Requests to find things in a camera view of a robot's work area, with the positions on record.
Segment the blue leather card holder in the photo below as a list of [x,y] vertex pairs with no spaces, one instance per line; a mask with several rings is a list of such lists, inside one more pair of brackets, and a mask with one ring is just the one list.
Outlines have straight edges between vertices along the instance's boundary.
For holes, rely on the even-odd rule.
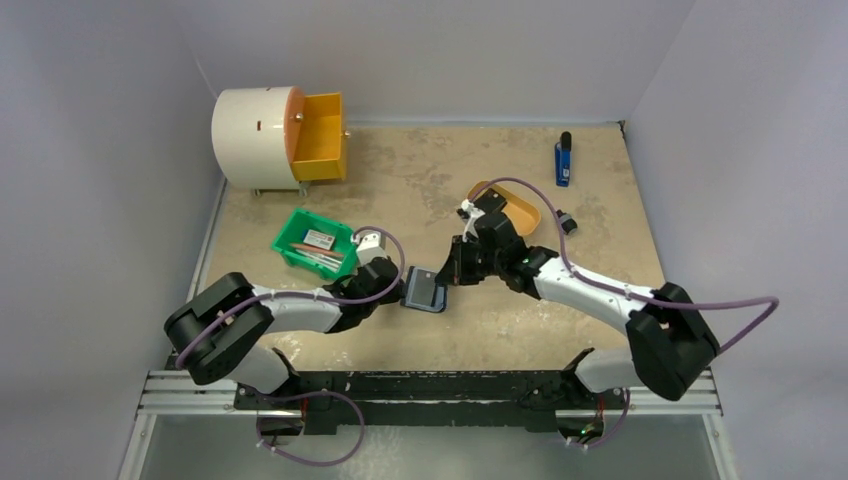
[[447,308],[447,287],[436,282],[437,273],[419,266],[407,271],[400,305],[428,313],[442,313]]

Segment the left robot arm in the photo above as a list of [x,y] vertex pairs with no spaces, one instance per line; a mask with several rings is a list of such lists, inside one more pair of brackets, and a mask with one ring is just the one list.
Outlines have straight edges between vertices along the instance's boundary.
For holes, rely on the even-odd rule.
[[388,257],[378,257],[313,290],[272,290],[240,272],[224,275],[171,314],[164,332],[198,385],[229,379],[258,392],[272,408],[297,399],[297,373],[285,354],[261,344],[268,333],[341,333],[381,305],[400,301],[404,282]]

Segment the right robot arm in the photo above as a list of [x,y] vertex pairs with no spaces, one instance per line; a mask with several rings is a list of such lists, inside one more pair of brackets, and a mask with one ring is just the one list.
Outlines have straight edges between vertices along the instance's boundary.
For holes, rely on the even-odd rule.
[[718,340],[683,288],[666,283],[627,291],[615,281],[607,291],[610,278],[567,266],[550,248],[527,245],[502,213],[484,214],[470,233],[453,236],[435,280],[476,285],[490,276],[514,292],[576,309],[626,337],[626,347],[585,349],[562,370],[561,392],[573,406],[635,386],[677,401],[718,356]]

